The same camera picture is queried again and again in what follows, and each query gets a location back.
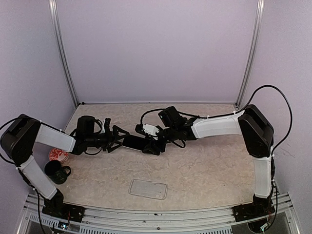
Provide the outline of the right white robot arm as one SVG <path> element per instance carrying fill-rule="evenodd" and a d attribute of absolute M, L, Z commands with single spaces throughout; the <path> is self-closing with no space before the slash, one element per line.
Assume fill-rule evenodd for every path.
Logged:
<path fill-rule="evenodd" d="M 171 143 L 190 149 L 178 164 L 181 175 L 169 201 L 142 199 L 140 210 L 186 210 L 233 205 L 239 214 L 260 216 L 274 212 L 274 129 L 251 101 L 239 110 L 200 117 L 171 106 L 158 109 L 163 127 L 141 122 L 143 153 L 159 155 Z"/>

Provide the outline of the clear plain phone case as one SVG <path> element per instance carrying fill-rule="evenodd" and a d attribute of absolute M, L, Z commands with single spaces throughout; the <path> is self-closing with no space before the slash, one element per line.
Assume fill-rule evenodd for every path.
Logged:
<path fill-rule="evenodd" d="M 167 184 L 133 179 L 129 194 L 150 199 L 164 200 L 167 196 Z"/>

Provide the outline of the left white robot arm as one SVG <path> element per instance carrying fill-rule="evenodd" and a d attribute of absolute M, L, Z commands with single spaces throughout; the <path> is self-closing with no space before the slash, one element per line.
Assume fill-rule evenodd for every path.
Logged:
<path fill-rule="evenodd" d="M 71 211 L 82 212 L 84 208 L 64 202 L 63 193 L 56 187 L 65 182 L 66 168 L 56 159 L 37 160 L 34 150 L 39 149 L 44 156 L 50 149 L 76 156 L 90 148 L 111 153 L 121 146 L 121 140 L 129 136 L 129 132 L 110 123 L 110 118 L 100 121 L 93 116 L 82 116 L 78 118 L 76 128 L 67 134 L 21 114 L 0 127 L 0 146 L 8 156 L 6 162 L 13 164 L 25 182 L 43 198 L 43 212 L 62 217 Z M 43 161 L 47 164 L 45 168 L 40 165 Z"/>

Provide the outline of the black phone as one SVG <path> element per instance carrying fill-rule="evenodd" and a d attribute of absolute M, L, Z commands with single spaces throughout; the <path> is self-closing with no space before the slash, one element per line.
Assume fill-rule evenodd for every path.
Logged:
<path fill-rule="evenodd" d="M 150 141 L 148 139 L 139 136 L 129 135 L 123 139 L 122 146 L 142 152 L 144 148 L 149 144 L 149 142 Z"/>

